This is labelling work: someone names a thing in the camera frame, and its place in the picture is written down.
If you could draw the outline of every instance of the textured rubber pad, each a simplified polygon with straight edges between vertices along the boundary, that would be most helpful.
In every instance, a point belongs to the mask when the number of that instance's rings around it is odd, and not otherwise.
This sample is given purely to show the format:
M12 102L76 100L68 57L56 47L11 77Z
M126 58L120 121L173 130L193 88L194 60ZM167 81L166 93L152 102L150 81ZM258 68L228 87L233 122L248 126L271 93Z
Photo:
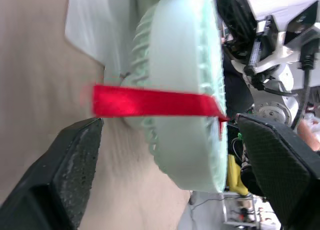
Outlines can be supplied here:
M103 121L63 129L0 208L0 229L76 230L95 176Z
M80 225L90 196L92 181L96 172L100 136L99 128L85 129L70 149L66 159L54 176L53 184L62 205L74 228Z

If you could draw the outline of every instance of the gray floor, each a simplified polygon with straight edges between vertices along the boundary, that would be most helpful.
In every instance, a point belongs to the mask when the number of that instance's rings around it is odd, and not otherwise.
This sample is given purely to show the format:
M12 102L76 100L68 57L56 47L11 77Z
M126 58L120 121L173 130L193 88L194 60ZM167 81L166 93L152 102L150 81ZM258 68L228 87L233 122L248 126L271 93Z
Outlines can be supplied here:
M186 206L183 212L183 215L180 219L177 230L233 230L235 229L232 226L227 226L223 224L224 222L223 205L221 201L218 201L220 199L222 199L222 197L218 194L212 194L207 192L197 192L194 205Z

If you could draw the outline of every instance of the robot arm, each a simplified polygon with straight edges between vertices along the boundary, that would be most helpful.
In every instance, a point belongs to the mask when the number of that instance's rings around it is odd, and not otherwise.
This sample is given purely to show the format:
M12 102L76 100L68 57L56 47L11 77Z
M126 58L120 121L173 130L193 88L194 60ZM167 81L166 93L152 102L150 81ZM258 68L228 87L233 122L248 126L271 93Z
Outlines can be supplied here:
M277 102L259 104L255 113L295 128L304 106L299 108L297 94L291 92L294 78L288 64L300 61L303 67L302 46L320 37L319 1L295 17L286 32L279 32L273 15L257 21L248 0L216 0L216 5L232 35L223 48L234 68L252 88L280 96ZM319 42L311 49L309 55L317 53Z

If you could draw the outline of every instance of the green object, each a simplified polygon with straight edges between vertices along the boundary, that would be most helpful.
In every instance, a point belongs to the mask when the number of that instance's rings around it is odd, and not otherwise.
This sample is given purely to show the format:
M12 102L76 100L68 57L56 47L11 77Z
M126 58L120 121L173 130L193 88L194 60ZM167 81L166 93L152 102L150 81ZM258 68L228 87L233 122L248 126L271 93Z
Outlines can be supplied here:
M239 132L238 133L238 138L243 142L244 141L244 138L242 137L242 134Z

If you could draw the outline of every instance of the white robot part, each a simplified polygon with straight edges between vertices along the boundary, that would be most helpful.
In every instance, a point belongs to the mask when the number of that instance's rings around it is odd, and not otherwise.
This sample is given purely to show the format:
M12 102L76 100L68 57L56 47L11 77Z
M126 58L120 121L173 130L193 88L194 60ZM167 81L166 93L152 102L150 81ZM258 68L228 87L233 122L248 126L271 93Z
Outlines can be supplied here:
M286 32L284 31L279 32L275 51L272 53L272 55L257 63L255 74L262 73L265 70L268 70L277 65L298 62L300 52L292 51L290 48L287 48L283 45L285 34ZM243 74L246 65L234 60L232 60L231 63L239 73Z

